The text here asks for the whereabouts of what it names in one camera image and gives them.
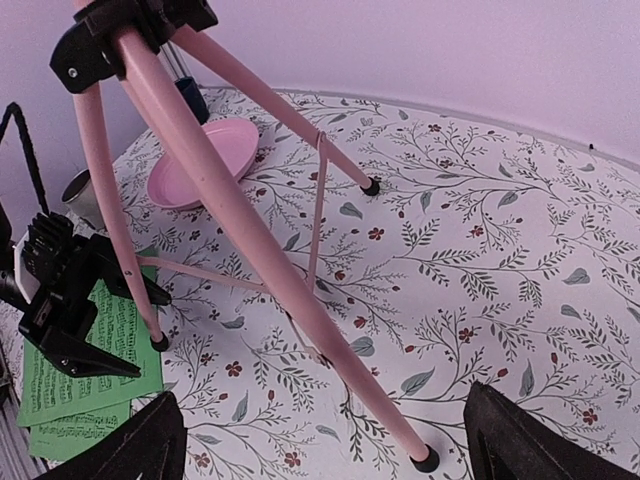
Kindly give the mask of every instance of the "black holder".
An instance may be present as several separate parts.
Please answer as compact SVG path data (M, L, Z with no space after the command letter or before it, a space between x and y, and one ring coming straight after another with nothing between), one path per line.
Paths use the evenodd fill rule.
M29 227L23 259L41 283L20 321L25 338L71 377L139 377L137 366L85 341L97 315L88 297L99 279L113 295L131 298L111 241L101 235L74 236L66 217L39 214ZM148 278L144 282L151 303L171 303L169 293Z
M176 397L161 393L113 433L39 480L182 480L187 429Z
M488 385L472 385L464 424L475 480L639 478L565 440Z
M96 0L74 15L76 24L62 36L49 63L65 88L81 93L126 69L111 43L112 35L133 26L157 54L175 31L196 31L218 24L205 0Z

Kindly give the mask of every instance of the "black clamp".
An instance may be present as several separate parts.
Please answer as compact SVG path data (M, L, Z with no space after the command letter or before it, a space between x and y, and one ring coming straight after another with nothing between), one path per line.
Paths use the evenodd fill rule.
M54 367L71 377L140 376L140 369L86 341L98 313L88 299L102 279L109 292L131 298L111 241L73 235L62 215L39 214L29 226L22 258L40 288L24 311L19 331ZM143 277L149 300L168 305L171 295Z
M71 93L82 93L113 75L125 77L111 41L123 27L136 28L157 54L184 25L201 31L218 24L206 0L96 0L73 18L76 24L62 36L49 63Z

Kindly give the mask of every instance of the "metal cup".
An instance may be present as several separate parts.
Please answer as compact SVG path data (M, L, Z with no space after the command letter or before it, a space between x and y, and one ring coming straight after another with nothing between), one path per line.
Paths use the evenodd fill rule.
M62 194L62 203L94 230L104 229L104 220L91 184L89 170L80 172L71 180Z

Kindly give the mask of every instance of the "black clip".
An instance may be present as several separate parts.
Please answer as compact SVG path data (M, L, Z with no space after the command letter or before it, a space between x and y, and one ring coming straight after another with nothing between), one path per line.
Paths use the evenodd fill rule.
M98 310L88 297L99 279L113 295L131 298L111 241L73 234L73 224L52 213L39 214L29 227L23 259L40 288L19 330L61 372L71 377L139 377L134 364L86 342ZM171 295L144 278L151 303L168 305Z

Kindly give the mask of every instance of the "black cable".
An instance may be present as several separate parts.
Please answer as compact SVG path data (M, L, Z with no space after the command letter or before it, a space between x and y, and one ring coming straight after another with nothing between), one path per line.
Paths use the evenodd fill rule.
M44 185L42 184L42 177L40 177L40 169L38 168L38 161L36 160L36 154L33 150L33 143L31 142L31 136L29 135L29 129L27 128L27 122L22 113L20 105L15 102L9 104L2 117L2 123L0 123L0 143L4 137L4 133L9 126L9 120L13 116L16 126L18 127L18 133L20 135L20 141L22 142L22 151L24 157L27 160L27 168L29 168L29 175L31 176L31 183L38 196L38 203L42 209L42 213L49 215L49 206L47 205L47 196L44 191Z

